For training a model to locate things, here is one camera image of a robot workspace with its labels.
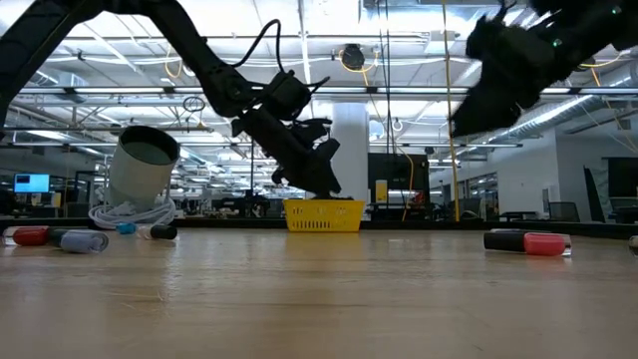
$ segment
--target red cap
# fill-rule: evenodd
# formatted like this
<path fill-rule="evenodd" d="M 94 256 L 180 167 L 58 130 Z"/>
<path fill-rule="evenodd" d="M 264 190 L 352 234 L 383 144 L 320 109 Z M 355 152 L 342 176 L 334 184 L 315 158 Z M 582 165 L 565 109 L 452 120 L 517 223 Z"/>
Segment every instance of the red cap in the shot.
<path fill-rule="evenodd" d="M 565 251 L 565 238 L 554 233 L 526 233 L 524 237 L 525 253 L 530 255 L 562 255 Z"/>
<path fill-rule="evenodd" d="M 13 241 L 24 246 L 45 245 L 49 241 L 48 229 L 46 226 L 18 228 L 13 233 Z"/>

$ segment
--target black cable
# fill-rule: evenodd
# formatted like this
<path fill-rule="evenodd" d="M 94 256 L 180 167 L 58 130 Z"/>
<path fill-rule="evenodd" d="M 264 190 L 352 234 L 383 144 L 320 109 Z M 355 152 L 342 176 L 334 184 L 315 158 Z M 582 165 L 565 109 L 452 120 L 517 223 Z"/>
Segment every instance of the black cable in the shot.
<path fill-rule="evenodd" d="M 261 29 L 261 32 L 259 33 L 259 35 L 257 35 L 257 38 L 250 46 L 250 49 L 248 49 L 246 55 L 243 56 L 243 59 L 241 59 L 238 63 L 231 65 L 233 68 L 238 68 L 241 65 L 245 64 L 246 61 L 248 61 L 252 53 L 257 48 L 257 45 L 259 45 L 263 37 L 266 35 L 268 29 L 270 29 L 273 25 L 277 25 L 277 34 L 275 36 L 275 52 L 277 56 L 277 65 L 279 66 L 279 71 L 286 72 L 283 69 L 283 65 L 281 64 L 281 21 L 277 19 L 271 20 L 266 24 L 266 26 L 263 27 L 263 29 Z"/>
<path fill-rule="evenodd" d="M 277 19 L 271 20 L 263 27 L 263 29 L 261 29 L 261 32 L 259 33 L 259 35 L 257 35 L 257 38 L 255 39 L 255 41 L 252 43 L 252 45 L 250 45 L 250 49 L 248 49 L 248 52 L 246 52 L 246 55 L 244 55 L 243 58 L 238 63 L 231 65 L 233 68 L 236 69 L 248 61 L 252 53 L 257 48 L 257 45 L 259 45 L 261 40 L 263 40 L 263 37 L 266 35 L 266 32 L 268 31 L 268 29 L 270 29 L 273 25 L 277 25 L 277 34 L 275 35 L 275 54 L 277 57 L 277 66 L 279 67 L 279 71 L 286 72 L 283 68 L 283 64 L 281 63 L 281 21 Z M 330 76 L 325 77 L 323 80 L 319 82 L 307 84 L 306 86 L 314 88 L 311 92 L 311 94 L 314 94 L 320 87 L 325 85 L 328 81 L 330 81 Z M 258 84 L 258 83 L 254 83 L 254 84 L 261 85 L 264 88 L 267 86 L 265 84 Z"/>
<path fill-rule="evenodd" d="M 381 20 L 381 0 L 377 1 L 377 16 L 379 18 L 379 20 Z M 381 61 L 383 63 L 383 66 L 381 67 L 383 70 L 383 79 L 384 79 L 384 85 L 386 88 L 386 101 L 388 103 L 388 119 L 387 119 L 387 126 L 388 126 L 388 130 L 387 130 L 387 135 L 388 135 L 388 139 L 387 141 L 392 141 L 392 154 L 393 154 L 393 164 L 392 164 L 392 172 L 394 173 L 397 170 L 397 166 L 398 166 L 398 158 L 399 155 L 397 154 L 397 143 L 395 140 L 395 130 L 394 127 L 392 126 L 392 110 L 391 110 L 391 99 L 390 99 L 390 87 L 391 87 L 391 77 L 390 77 L 390 14 L 389 14 L 389 10 L 388 10 L 388 0 L 385 0 L 385 5 L 386 5 L 386 42 L 387 42 L 387 46 L 388 46 L 388 56 L 386 56 L 386 50 L 385 47 L 386 45 L 384 45 L 384 39 L 383 39 L 383 30 L 381 28 L 379 28 L 379 42 L 381 43 Z M 391 176 L 388 176 L 388 183 L 390 183 L 391 181 Z M 403 205 L 406 206 L 406 197 L 403 193 L 403 187 L 400 189 L 401 191 L 401 199 L 403 200 Z"/>

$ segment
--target chair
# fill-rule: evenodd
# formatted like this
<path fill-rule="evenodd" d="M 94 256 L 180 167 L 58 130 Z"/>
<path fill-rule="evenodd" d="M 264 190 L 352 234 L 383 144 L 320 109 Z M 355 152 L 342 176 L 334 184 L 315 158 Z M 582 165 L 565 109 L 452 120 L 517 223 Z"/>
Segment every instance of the chair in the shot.
<path fill-rule="evenodd" d="M 578 207 L 574 202 L 550 202 L 549 219 L 566 222 L 580 222 Z"/>

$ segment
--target white cylinder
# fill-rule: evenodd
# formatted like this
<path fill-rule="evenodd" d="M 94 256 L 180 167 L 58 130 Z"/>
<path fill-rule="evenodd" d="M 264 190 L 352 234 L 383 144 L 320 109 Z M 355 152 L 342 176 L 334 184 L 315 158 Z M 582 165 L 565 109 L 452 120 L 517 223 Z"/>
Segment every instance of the white cylinder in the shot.
<path fill-rule="evenodd" d="M 165 132 L 145 126 L 126 128 L 109 169 L 109 204 L 115 207 L 128 201 L 136 212 L 153 208 L 178 159 L 179 144 Z"/>

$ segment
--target yellow pole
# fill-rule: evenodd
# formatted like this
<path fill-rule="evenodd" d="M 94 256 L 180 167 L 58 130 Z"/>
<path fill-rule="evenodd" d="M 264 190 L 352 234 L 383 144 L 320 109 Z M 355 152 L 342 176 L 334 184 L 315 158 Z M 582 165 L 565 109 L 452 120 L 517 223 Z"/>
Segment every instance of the yellow pole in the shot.
<path fill-rule="evenodd" d="M 457 182 L 457 153 L 452 139 L 452 78 L 450 76 L 450 49 L 448 48 L 448 1 L 442 0 L 443 5 L 443 31 L 446 44 L 446 78 L 448 81 L 448 136 L 450 138 L 450 153 L 452 154 L 452 178 L 455 189 L 455 219 L 461 220 L 459 213 L 459 184 Z"/>

